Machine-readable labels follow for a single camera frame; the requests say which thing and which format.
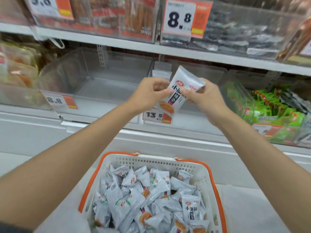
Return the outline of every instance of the barcode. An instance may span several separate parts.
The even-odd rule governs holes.
[[[104,222],[105,222],[105,223],[110,222],[110,216],[105,216],[105,217],[104,217]]]
[[[116,187],[117,187],[117,184],[115,183],[110,188],[111,188],[111,190],[114,190]]]

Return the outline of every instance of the forearm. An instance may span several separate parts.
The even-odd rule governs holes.
[[[230,112],[219,123],[278,215],[291,232],[311,229],[311,174]]]
[[[36,229],[135,115],[120,105],[1,177],[0,221]]]

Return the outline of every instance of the person's left hand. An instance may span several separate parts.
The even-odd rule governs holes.
[[[158,101],[174,92],[174,89],[167,88],[168,85],[169,81],[163,78],[144,78],[128,99],[127,104],[135,110],[136,114],[152,109]]]

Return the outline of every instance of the dark sleeve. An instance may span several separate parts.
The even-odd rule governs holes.
[[[0,233],[32,233],[32,231],[0,222]]]

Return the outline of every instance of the hand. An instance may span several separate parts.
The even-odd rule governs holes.
[[[167,88],[168,85],[169,81],[163,78],[144,78],[128,99],[127,104],[137,115],[152,109],[158,101],[174,92],[172,88]]]
[[[180,92],[183,96],[196,103],[213,125],[218,126],[219,123],[221,123],[221,119],[230,114],[231,110],[226,106],[218,86],[207,79],[200,79],[204,81],[206,85],[198,92],[190,91],[185,88],[180,88]]]

